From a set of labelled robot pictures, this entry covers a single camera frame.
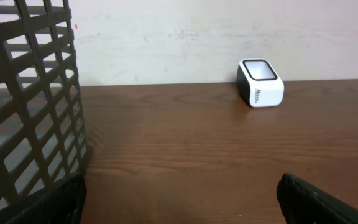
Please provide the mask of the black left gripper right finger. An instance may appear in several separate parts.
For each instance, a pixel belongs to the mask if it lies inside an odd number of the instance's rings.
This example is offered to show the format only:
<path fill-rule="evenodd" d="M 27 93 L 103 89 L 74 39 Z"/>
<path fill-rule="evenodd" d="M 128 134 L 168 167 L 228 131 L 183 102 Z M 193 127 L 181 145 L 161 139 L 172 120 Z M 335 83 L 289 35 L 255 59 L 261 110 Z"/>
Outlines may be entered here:
<path fill-rule="evenodd" d="M 358 224 L 358 210 L 291 173 L 277 185 L 277 200 L 287 223 Z"/>

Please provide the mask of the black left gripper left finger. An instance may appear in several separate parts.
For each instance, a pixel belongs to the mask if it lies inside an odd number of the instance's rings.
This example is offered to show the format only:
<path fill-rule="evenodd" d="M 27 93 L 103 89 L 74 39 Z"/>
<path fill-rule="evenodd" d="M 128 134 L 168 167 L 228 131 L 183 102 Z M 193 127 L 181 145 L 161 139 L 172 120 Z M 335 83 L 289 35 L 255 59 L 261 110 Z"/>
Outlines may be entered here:
<path fill-rule="evenodd" d="M 86 198 L 83 175 L 59 180 L 51 189 L 41 189 L 0 210 L 0 223 L 79 224 Z"/>

